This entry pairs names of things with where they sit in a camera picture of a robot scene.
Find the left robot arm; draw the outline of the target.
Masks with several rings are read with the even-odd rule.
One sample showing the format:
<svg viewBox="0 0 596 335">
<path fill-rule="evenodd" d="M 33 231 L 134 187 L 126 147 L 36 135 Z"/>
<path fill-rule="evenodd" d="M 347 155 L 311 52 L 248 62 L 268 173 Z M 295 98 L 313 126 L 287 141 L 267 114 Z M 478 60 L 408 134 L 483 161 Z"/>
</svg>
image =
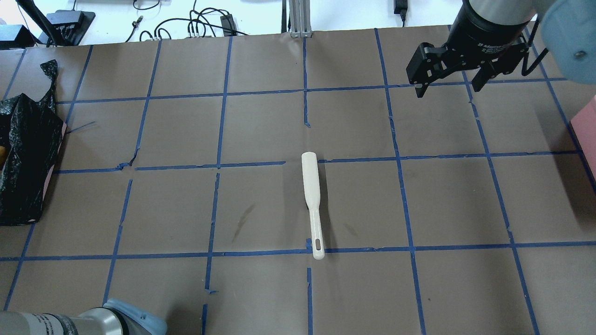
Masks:
<svg viewBox="0 0 596 335">
<path fill-rule="evenodd" d="M 164 319 L 115 298 L 75 317 L 9 311 L 0 314 L 2 335 L 165 335 L 167 331 Z"/>
</svg>

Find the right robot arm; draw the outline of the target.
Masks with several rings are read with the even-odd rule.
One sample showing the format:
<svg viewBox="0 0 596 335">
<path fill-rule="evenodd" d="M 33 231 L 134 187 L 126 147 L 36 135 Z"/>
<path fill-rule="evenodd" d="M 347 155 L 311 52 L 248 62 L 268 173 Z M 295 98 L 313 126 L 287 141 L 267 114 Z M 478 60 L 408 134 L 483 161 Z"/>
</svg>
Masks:
<svg viewBox="0 0 596 335">
<path fill-rule="evenodd" d="M 551 55 L 564 78 L 595 83 L 593 0 L 465 0 L 440 47 L 423 42 L 406 67 L 416 96 L 460 71 L 475 70 L 474 91 L 521 66 L 528 76 Z"/>
</svg>

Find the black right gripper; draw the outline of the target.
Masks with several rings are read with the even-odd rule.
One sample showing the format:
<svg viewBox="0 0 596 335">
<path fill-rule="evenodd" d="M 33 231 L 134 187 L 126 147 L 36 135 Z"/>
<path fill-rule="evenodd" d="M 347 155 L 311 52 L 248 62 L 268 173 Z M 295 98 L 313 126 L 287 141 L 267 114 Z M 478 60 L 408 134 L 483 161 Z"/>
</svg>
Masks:
<svg viewBox="0 0 596 335">
<path fill-rule="evenodd" d="M 475 93 L 498 74 L 513 72 L 527 54 L 522 38 L 527 24 L 500 25 L 476 12 L 459 12 L 447 41 L 440 47 L 419 44 L 406 67 L 417 98 L 424 97 L 431 83 L 457 71 L 480 67 L 471 81 Z"/>
</svg>

